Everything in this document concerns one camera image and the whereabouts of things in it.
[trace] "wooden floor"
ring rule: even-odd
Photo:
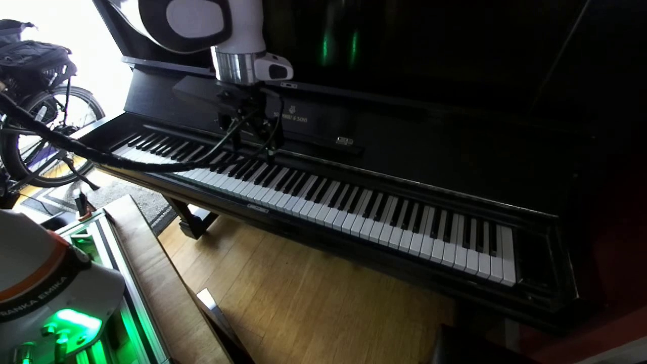
[[[453,302],[378,271],[218,218],[201,241],[159,241],[193,292],[209,289],[259,364],[418,364]]]

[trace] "piano keyboard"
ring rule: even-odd
[[[152,131],[132,135],[114,153],[182,164],[206,150],[206,143]],[[218,166],[175,176],[499,284],[518,282],[510,227],[224,150],[213,161]]]

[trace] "bicycle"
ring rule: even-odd
[[[70,51],[51,43],[23,41],[30,23],[0,20],[0,93],[48,130],[76,138],[79,130],[104,116],[90,91],[70,82],[76,72]],[[92,161],[59,150],[40,135],[20,130],[0,109],[0,158],[18,184],[40,187],[82,180]]]

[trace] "black piano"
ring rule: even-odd
[[[149,164],[211,159],[106,172],[180,212],[242,218],[542,329],[593,312],[587,211],[639,109],[641,6],[267,0],[268,49],[295,67],[265,84],[273,151],[247,130],[221,145],[209,53],[163,51],[94,6],[133,80],[84,141]]]

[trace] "bicycle wheel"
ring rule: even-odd
[[[81,87],[68,87],[68,98],[66,87],[40,93],[24,109],[48,130],[64,135],[102,118],[99,100]],[[17,180],[42,187],[75,182],[92,168],[89,159],[59,150],[36,134],[8,135],[1,143],[1,161]]]

